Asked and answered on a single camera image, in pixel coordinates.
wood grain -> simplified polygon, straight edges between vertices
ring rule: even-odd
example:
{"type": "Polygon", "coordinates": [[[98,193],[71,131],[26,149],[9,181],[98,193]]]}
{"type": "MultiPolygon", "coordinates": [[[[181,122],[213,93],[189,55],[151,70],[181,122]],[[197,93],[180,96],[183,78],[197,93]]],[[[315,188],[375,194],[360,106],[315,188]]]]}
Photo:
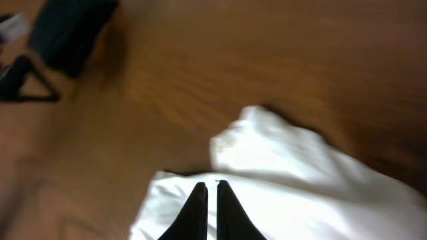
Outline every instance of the wood grain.
{"type": "MultiPolygon", "coordinates": [[[[41,4],[0,7],[34,19],[41,4]]],[[[425,12],[419,0],[121,1],[80,79],[41,67],[62,102],[0,105],[3,182],[58,186],[23,194],[11,232],[46,219],[40,239],[64,221],[78,223],[64,239],[125,239],[151,176],[208,170],[209,138],[246,105],[427,193],[425,12]],[[56,219],[50,205],[64,206],[56,219]]]]}

white cloth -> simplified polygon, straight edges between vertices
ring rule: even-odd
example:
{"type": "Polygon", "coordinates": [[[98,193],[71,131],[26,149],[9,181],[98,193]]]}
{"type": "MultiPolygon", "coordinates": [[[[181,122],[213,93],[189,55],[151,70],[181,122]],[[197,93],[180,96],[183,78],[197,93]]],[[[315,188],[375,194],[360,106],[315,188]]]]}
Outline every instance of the white cloth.
{"type": "Polygon", "coordinates": [[[16,14],[0,23],[0,36],[3,41],[10,43],[30,31],[30,25],[23,14],[16,14]]]}
{"type": "Polygon", "coordinates": [[[220,179],[267,239],[427,239],[425,201],[415,190],[262,107],[244,108],[211,140],[211,164],[216,173],[158,172],[129,239],[158,239],[199,181],[209,191],[207,238],[216,239],[220,179]]]}

black strap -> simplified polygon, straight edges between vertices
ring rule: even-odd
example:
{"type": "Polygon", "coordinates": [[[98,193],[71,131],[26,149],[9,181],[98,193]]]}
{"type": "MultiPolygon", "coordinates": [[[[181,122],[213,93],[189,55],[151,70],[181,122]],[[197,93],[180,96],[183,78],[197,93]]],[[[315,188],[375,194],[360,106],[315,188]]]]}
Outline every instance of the black strap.
{"type": "Polygon", "coordinates": [[[0,101],[5,102],[50,102],[56,103],[61,96],[48,80],[46,80],[34,67],[27,56],[21,55],[0,76],[0,101]],[[28,74],[35,78],[50,92],[49,96],[21,95],[21,88],[27,81],[28,74]]]}

wooden floor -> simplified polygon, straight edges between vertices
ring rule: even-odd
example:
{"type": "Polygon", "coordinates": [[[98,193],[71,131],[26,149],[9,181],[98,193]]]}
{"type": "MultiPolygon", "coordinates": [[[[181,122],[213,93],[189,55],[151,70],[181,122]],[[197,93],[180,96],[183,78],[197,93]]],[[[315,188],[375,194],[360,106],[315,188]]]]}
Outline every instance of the wooden floor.
{"type": "MultiPolygon", "coordinates": [[[[41,4],[2,0],[0,11],[34,20],[41,4]]],[[[209,138],[246,105],[427,193],[426,10],[420,0],[121,1],[80,79],[44,68],[62,102],[0,104],[0,238],[126,239],[152,175],[208,170],[209,138]]]]}

black bag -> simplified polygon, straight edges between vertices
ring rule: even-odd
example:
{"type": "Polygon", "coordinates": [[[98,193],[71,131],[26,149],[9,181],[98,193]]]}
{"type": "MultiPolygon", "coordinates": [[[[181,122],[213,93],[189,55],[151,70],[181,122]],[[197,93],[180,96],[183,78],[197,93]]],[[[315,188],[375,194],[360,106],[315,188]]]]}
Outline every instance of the black bag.
{"type": "Polygon", "coordinates": [[[47,66],[77,77],[117,5],[117,0],[48,0],[37,17],[29,46],[47,66]]]}

